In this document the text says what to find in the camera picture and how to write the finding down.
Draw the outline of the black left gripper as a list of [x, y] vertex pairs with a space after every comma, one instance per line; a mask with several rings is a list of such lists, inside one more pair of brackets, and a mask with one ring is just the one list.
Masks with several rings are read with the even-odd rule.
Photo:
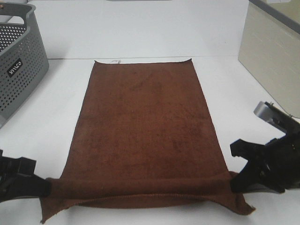
[[[0, 150], [0, 202], [15, 200], [18, 197], [46, 197], [52, 185], [49, 181], [34, 174], [36, 160], [3, 156]], [[18, 176], [15, 174], [33, 175]]]

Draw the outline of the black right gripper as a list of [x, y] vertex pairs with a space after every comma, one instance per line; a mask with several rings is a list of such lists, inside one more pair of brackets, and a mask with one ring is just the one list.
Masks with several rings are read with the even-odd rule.
[[300, 188], [299, 125], [286, 128], [285, 136], [265, 145], [238, 139], [230, 144], [230, 149], [233, 157], [248, 160], [230, 181], [232, 192], [282, 194], [287, 189]]

